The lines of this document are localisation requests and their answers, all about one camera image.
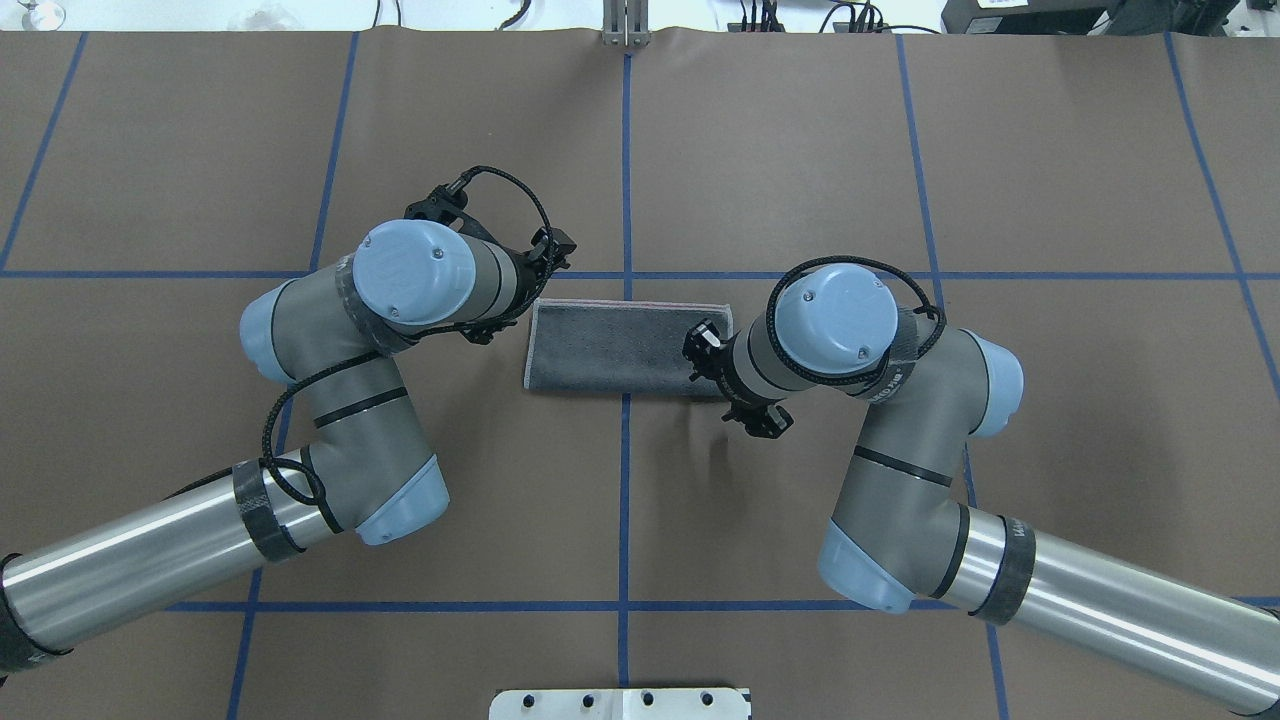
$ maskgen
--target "light blue joint cap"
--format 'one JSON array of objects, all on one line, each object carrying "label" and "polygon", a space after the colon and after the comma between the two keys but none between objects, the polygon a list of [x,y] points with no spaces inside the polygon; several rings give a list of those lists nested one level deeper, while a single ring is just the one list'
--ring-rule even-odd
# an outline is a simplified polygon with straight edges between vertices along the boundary
[{"label": "light blue joint cap", "polygon": [[248,304],[241,314],[241,347],[244,355],[257,365],[264,378],[280,384],[293,384],[294,379],[280,366],[275,356],[275,341],[271,340],[271,319],[275,316],[275,301],[280,292],[293,281],[280,283],[271,292]]},{"label": "light blue joint cap", "polygon": [[449,488],[433,455],[396,495],[356,527],[365,544],[384,544],[434,523],[449,506]]},{"label": "light blue joint cap", "polygon": [[900,615],[911,607],[915,598],[915,593],[849,539],[835,520],[827,520],[827,539],[818,556],[818,574],[831,589],[872,610]]},{"label": "light blue joint cap", "polygon": [[787,286],[774,318],[787,355],[824,375],[874,365],[897,333],[893,293],[874,273],[849,263],[827,265]]},{"label": "light blue joint cap", "polygon": [[973,331],[965,332],[978,343],[987,363],[987,411],[973,434],[991,437],[1005,429],[1009,418],[1018,413],[1023,402],[1023,365],[1012,352],[982,340]]},{"label": "light blue joint cap", "polygon": [[351,265],[370,310],[403,325],[431,325],[458,311],[476,282],[476,260],[457,232],[430,220],[388,220],[369,231]]}]

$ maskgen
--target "gray towel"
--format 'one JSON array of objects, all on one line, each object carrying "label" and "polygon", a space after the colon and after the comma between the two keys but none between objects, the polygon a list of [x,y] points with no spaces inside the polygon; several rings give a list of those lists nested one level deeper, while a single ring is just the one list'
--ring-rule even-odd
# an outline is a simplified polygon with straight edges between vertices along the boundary
[{"label": "gray towel", "polygon": [[716,383],[689,380],[694,368],[680,354],[703,319],[733,332],[728,305],[538,300],[525,389],[721,397]]}]

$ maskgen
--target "white bracket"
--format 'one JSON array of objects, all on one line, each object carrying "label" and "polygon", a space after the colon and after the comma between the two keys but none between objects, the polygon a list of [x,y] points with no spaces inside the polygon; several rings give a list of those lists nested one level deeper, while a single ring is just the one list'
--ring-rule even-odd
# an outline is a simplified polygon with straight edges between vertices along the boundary
[{"label": "white bracket", "polygon": [[504,691],[493,698],[489,720],[751,720],[751,691]]},{"label": "white bracket", "polygon": [[649,45],[653,37],[649,32],[649,0],[604,0],[600,35],[605,45],[616,47]]}]

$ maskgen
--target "white floor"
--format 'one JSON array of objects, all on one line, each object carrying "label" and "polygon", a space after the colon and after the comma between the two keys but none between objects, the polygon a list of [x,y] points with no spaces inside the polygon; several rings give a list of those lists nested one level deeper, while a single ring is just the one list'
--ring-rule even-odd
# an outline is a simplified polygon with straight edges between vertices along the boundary
[{"label": "white floor", "polygon": [[[397,24],[396,0],[380,0],[380,12],[379,0],[58,1],[67,13],[60,28],[64,31],[349,31],[371,27],[375,13],[378,24]],[[891,24],[941,29],[945,1],[892,0],[882,3],[881,9]],[[1245,1],[1231,13],[1228,29],[1233,35],[1280,36],[1280,13],[1249,10]],[[23,29],[27,9],[15,0],[0,3],[0,29]],[[649,6],[653,29],[680,26],[724,31],[742,17],[737,0],[650,0]],[[494,29],[515,14],[520,0],[399,0],[399,8],[401,24],[416,29]],[[599,28],[602,8],[602,0],[531,0],[529,13],[512,29]],[[817,32],[829,8],[828,0],[782,0],[778,17],[787,32]],[[845,13],[838,12],[837,18]]]}]

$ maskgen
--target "white mounting plate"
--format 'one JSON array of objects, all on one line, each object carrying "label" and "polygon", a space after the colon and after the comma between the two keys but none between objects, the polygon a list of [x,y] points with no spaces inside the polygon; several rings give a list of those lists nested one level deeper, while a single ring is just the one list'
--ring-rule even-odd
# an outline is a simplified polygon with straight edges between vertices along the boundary
[{"label": "white mounting plate", "polygon": [[[645,705],[645,700],[652,702]],[[503,691],[489,706],[489,720],[750,719],[751,691],[746,688]]]}]

